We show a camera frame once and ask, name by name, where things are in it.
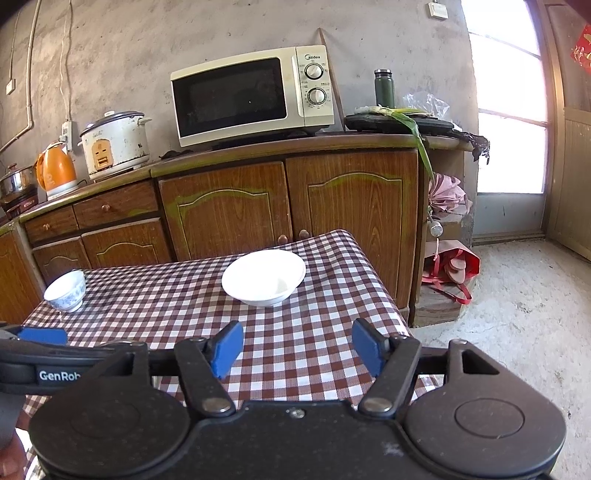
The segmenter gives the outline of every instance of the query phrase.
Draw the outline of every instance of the checkered tablecloth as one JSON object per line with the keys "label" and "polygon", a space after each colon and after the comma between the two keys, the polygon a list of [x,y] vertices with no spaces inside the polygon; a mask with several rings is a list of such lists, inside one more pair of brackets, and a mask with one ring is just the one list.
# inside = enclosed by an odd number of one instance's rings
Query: checkered tablecloth
{"label": "checkered tablecloth", "polygon": [[[226,295],[222,274],[238,258],[233,255],[88,271],[80,310],[60,313],[43,302],[24,324],[65,328],[74,346],[132,339],[162,349],[240,320],[244,350],[223,380],[235,402],[350,398],[356,404],[373,380],[352,348],[352,322],[363,317],[383,334],[409,335],[404,319],[349,233],[282,248],[302,257],[307,272],[277,307],[257,309]],[[163,378],[160,388],[182,399],[178,381]],[[415,394],[434,388],[433,377],[420,377]],[[25,410],[33,414],[44,400],[30,397]]]}

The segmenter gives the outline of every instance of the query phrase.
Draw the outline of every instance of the power outlet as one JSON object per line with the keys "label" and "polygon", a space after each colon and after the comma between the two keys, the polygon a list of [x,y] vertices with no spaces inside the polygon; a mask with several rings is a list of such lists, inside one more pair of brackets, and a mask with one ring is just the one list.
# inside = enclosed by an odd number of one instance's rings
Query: power outlet
{"label": "power outlet", "polygon": [[449,15],[447,14],[447,7],[437,2],[429,3],[429,13],[432,18],[438,18],[440,20],[447,20]]}
{"label": "power outlet", "polygon": [[17,87],[17,81],[15,79],[10,79],[10,82],[6,85],[6,94],[10,95],[14,92],[14,89]]}
{"label": "power outlet", "polygon": [[72,122],[64,122],[61,126],[60,142],[65,143],[69,152],[74,150],[72,145]]}

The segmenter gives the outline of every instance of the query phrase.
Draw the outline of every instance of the window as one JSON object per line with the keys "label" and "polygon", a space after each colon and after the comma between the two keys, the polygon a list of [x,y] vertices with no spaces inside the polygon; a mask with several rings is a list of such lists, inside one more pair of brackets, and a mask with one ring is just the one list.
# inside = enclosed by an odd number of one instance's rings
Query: window
{"label": "window", "polygon": [[544,71],[523,0],[462,0],[476,76],[480,134],[491,162],[479,163],[479,193],[543,193],[547,149]]}

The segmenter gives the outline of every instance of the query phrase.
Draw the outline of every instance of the microwave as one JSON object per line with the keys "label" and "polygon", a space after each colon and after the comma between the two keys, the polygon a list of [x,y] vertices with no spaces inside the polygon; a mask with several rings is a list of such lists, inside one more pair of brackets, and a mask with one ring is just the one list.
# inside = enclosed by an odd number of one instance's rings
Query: microwave
{"label": "microwave", "polygon": [[332,86],[323,45],[236,55],[174,72],[182,147],[333,125]]}

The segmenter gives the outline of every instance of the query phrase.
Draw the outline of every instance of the orange electric kettle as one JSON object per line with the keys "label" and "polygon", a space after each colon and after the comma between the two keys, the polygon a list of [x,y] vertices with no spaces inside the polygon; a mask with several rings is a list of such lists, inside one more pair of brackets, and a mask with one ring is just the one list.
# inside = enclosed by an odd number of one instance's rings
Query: orange electric kettle
{"label": "orange electric kettle", "polygon": [[37,181],[47,192],[47,200],[70,193],[78,188],[76,169],[61,142],[49,145],[35,162]]}

